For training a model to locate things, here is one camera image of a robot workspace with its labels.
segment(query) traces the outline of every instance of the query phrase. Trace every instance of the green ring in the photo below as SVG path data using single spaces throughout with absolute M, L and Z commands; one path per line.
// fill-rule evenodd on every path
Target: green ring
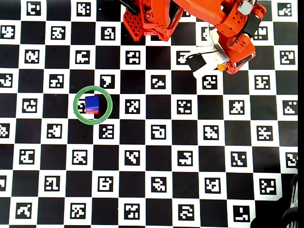
M 79 101 L 80 97 L 82 96 L 82 94 L 89 92 L 89 91 L 95 91 L 95 90 L 102 93 L 105 96 L 108 105 L 107 105 L 106 112 L 102 117 L 100 117 L 97 120 L 88 120 L 80 114 L 80 112 L 78 110 L 78 101 Z M 95 86 L 95 85 L 90 85 L 90 86 L 84 87 L 78 91 L 78 93 L 76 94 L 76 96 L 74 98 L 73 109 L 74 109 L 74 113 L 77 116 L 78 120 L 80 120 L 84 124 L 87 124 L 87 125 L 100 124 L 103 121 L 105 121 L 107 118 L 109 118 L 109 116 L 112 112 L 112 109 L 113 109 L 113 101 L 112 101 L 110 94 L 105 89 Z

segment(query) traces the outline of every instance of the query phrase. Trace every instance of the white square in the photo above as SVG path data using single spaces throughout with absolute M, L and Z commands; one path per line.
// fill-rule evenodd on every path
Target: white square
M 295 166 L 297 161 L 297 155 L 294 156 L 291 153 L 298 153 L 298 148 L 291 146 L 280 146 L 279 150 L 280 150 L 281 173 L 297 174 L 298 169 Z
M 119 171 L 92 172 L 92 197 L 93 198 L 118 198 L 119 196 Z
M 93 150 L 91 144 L 66 145 L 66 170 L 67 171 L 92 171 Z
M 18 92 L 19 69 L 0 68 L 0 94 Z
M 149 199 L 172 199 L 172 172 L 171 171 L 146 171 L 145 172 L 145 197 Z
M 120 46 L 120 69 L 145 70 L 146 46 Z
M 268 36 L 268 40 L 259 40 L 262 36 Z M 254 46 L 273 46 L 274 45 L 274 23 L 272 21 L 261 21 L 256 33 L 255 39 L 251 39 Z
M 31 208 L 31 213 L 27 209 L 22 212 L 21 209 L 19 212 L 20 213 L 27 213 L 28 216 L 31 218 L 26 218 L 26 219 L 16 219 L 16 206 L 17 203 L 31 203 L 28 204 L 29 207 Z M 9 210 L 9 224 L 10 225 L 36 225 L 37 224 L 37 213 L 38 213 L 38 197 L 11 197 L 10 198 L 10 210 Z
M 139 204 L 139 219 L 124 219 L 125 205 Z M 146 225 L 146 199 L 145 198 L 119 198 L 118 199 L 118 224 L 120 226 L 145 226 Z
M 292 107 L 283 107 L 283 101 L 288 102 L 289 105 L 298 105 L 298 95 L 277 95 L 276 96 L 276 106 L 277 106 L 277 119 L 279 121 L 298 121 L 298 115 L 292 115 L 289 113 L 294 113 L 295 110 Z
M 252 173 L 253 160 L 252 160 L 252 147 L 251 146 L 225 146 L 225 165 L 226 172 L 236 173 Z
M 284 11 L 279 12 L 278 3 L 290 3 L 291 6 L 286 8 L 285 14 Z M 293 0 L 276 0 L 271 4 L 272 8 L 272 21 L 281 21 L 281 22 L 298 22 L 298 9 L 297 2 Z
M 198 120 L 198 143 L 199 146 L 225 146 L 224 120 Z
M 145 85 L 147 95 L 171 95 L 171 71 L 146 70 Z
M 79 210 L 75 208 L 71 211 L 71 204 L 74 204 L 76 207 L 78 206 Z M 77 216 L 84 213 L 85 218 L 77 219 Z M 91 217 L 92 217 L 92 198 L 91 197 L 65 197 L 65 217 L 64 217 L 64 225 L 91 225 Z
M 28 4 L 28 0 L 21 0 L 21 20 L 22 21 L 46 21 L 47 20 L 47 0 L 32 1 L 40 3 Z
M 223 72 L 211 70 L 197 78 L 196 85 L 198 95 L 223 95 Z
M 45 69 L 43 80 L 44 94 L 68 94 L 70 85 L 69 69 Z
M 173 172 L 199 172 L 199 147 L 192 145 L 172 145 L 172 171 Z
M 97 10 L 96 10 L 95 0 L 71 1 L 71 21 L 95 22 L 96 11 Z
M 0 118 L 0 132 L 0 144 L 14 144 L 16 134 L 16 119 Z
M 197 103 L 197 95 L 171 95 L 171 118 L 173 120 L 197 120 Z
M 233 206 L 249 206 L 249 216 L 248 222 L 235 222 L 233 215 Z M 252 220 L 256 217 L 256 204 L 254 200 L 238 200 L 238 199 L 228 199 L 227 200 L 227 215 L 228 215 L 228 226 L 236 228 L 250 228 Z
M 146 171 L 145 145 L 119 145 L 119 171 Z
M 40 156 L 40 144 L 16 143 L 14 146 L 13 170 L 39 170 Z
M 193 205 L 194 209 L 185 209 L 188 211 L 188 216 L 194 214 L 194 221 L 179 220 L 179 205 Z M 174 227 L 199 227 L 200 226 L 200 201 L 199 199 L 172 199 L 172 218 Z
M 196 46 L 171 46 L 171 70 L 191 70 L 184 56 L 195 48 Z
M 97 46 L 120 46 L 121 22 L 97 21 L 95 37 L 96 37 L 95 44 Z
M 65 170 L 40 170 L 38 196 L 65 197 L 66 174 Z
M 19 20 L 0 20 L 0 43 L 1 44 L 20 44 L 21 21 Z
M 43 111 L 43 94 L 18 93 L 16 118 L 41 119 Z
M 71 27 L 70 21 L 46 21 L 46 45 L 71 45 Z
M 42 119 L 41 144 L 67 144 L 67 127 L 68 119 Z
M 250 95 L 224 95 L 224 120 L 250 120 Z
M 269 186 L 267 183 L 260 186 L 260 179 L 274 179 L 275 181 L 271 181 L 273 186 Z M 255 200 L 267 200 L 267 201 L 277 201 L 279 200 L 282 195 L 282 180 L 280 173 L 253 173 L 253 185 L 254 185 L 254 193 L 255 193 Z M 262 193 L 269 193 L 276 189 L 275 195 L 264 195 Z
M 103 124 L 110 124 L 114 125 L 114 138 L 107 139 L 107 138 L 99 138 L 99 129 L 102 127 Z M 107 119 L 101 124 L 96 124 L 93 126 L 93 144 L 94 145 L 119 145 L 120 139 L 120 120 L 119 119 Z
M 225 172 L 199 172 L 199 198 L 205 200 L 226 200 L 227 182 Z
M 145 131 L 146 145 L 172 145 L 171 120 L 146 120 Z
M 249 70 L 250 95 L 276 95 L 275 70 Z
M 119 118 L 123 120 L 145 120 L 146 95 L 120 94 Z
M 120 94 L 120 70 L 96 69 L 94 85 L 104 88 L 109 94 Z
M 46 46 L 42 44 L 20 44 L 19 69 L 44 69 Z
M 275 69 L 276 70 L 298 70 L 298 46 L 297 45 L 275 45 L 274 46 L 274 55 L 275 55 Z M 286 58 L 281 60 L 280 53 L 284 52 L 286 56 L 290 56 L 290 58 Z M 293 65 L 283 65 L 281 61 L 284 63 L 295 61 Z
M 171 46 L 171 38 L 169 38 L 168 41 L 162 41 L 161 39 L 159 40 L 151 40 L 152 36 L 145 36 L 146 37 L 146 46 Z
M 280 145 L 279 127 L 278 127 L 277 120 L 252 120 L 250 122 L 250 125 L 251 125 L 251 144 L 252 144 L 252 146 L 279 146 Z M 258 141 L 257 140 L 257 126 L 272 126 L 273 140 L 272 141 L 261 141 L 261 140 Z
M 0 197 L 11 197 L 13 170 L 0 170 L 0 176 L 6 176 L 6 180 L 0 178 Z
M 70 46 L 70 69 L 94 70 L 95 69 L 95 60 L 96 60 L 95 54 L 96 54 L 95 45 L 71 45 Z

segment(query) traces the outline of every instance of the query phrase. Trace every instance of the black and white checkerboard mat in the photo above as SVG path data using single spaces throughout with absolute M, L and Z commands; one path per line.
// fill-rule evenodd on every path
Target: black and white checkerboard mat
M 0 0 L 0 228 L 279 219 L 298 156 L 297 5 L 262 4 L 257 57 L 196 81 L 182 56 L 208 24 L 186 12 L 169 42 L 133 42 L 118 1 Z M 100 125 L 73 113 L 88 85 L 113 99 Z

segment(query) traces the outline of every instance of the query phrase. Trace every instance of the blue cube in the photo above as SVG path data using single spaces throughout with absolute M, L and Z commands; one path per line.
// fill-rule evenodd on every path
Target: blue cube
M 95 96 L 86 96 L 85 97 L 85 109 L 88 111 L 99 110 L 99 98 Z

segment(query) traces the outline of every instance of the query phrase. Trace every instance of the table surface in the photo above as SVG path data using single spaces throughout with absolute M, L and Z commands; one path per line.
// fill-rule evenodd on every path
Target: table surface
M 297 4 L 261 3 L 256 57 L 196 80 L 181 57 L 208 24 L 186 12 L 168 42 L 134 42 L 118 1 L 1 0 L 0 228 L 277 224 L 297 173 Z M 89 85 L 113 100 L 100 125 L 73 113 Z

